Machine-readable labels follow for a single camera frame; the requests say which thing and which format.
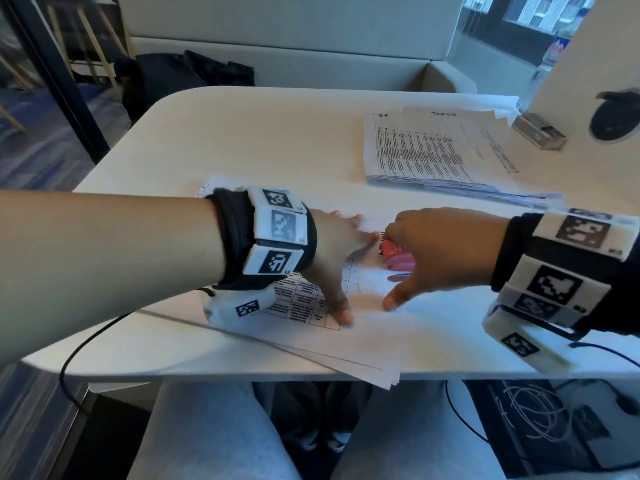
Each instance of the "gray pants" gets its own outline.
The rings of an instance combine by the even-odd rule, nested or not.
[[[460,381],[452,400],[482,431]],[[375,389],[332,480],[503,479],[491,448],[451,411],[443,383]],[[129,480],[300,480],[249,383],[165,383]]]

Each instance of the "table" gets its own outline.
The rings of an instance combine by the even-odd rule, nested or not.
[[[508,110],[516,98],[445,93],[393,93],[281,88],[198,88],[158,102],[78,186],[78,192],[192,196],[212,173],[291,187],[364,184],[362,115],[406,106]],[[571,189],[570,203],[631,212],[601,187]],[[405,208],[416,199],[432,207],[485,210],[503,216],[524,209],[425,192],[398,191]],[[492,297],[487,288],[449,292],[434,339],[409,344],[405,379],[528,378],[539,374],[487,336],[481,327]],[[100,325],[46,347],[25,362],[59,372],[71,352]],[[637,339],[593,333],[590,341],[640,360]],[[576,377],[628,378],[640,371],[603,351],[580,349]],[[243,380],[346,378],[330,369],[253,340],[133,313],[98,336],[67,374],[98,382],[215,377]]]

